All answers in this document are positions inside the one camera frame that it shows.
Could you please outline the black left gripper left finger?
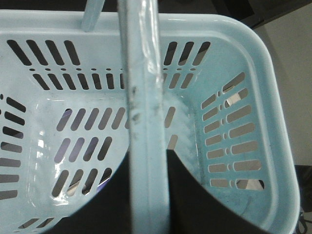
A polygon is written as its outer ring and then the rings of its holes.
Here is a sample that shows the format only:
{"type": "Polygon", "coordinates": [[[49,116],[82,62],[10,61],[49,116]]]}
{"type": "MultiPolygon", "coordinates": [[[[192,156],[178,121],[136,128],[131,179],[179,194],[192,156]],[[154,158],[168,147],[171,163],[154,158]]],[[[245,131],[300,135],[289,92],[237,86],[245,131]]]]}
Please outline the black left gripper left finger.
{"type": "Polygon", "coordinates": [[[47,234],[130,234],[129,154],[107,185],[70,217],[47,234]]]}

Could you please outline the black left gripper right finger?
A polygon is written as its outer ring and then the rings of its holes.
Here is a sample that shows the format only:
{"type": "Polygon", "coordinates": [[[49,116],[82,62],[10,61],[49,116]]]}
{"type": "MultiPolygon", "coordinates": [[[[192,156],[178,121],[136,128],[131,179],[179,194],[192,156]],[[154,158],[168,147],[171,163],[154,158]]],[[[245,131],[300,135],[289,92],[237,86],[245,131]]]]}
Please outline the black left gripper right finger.
{"type": "Polygon", "coordinates": [[[167,150],[172,234],[265,234],[207,192],[167,150]]]}

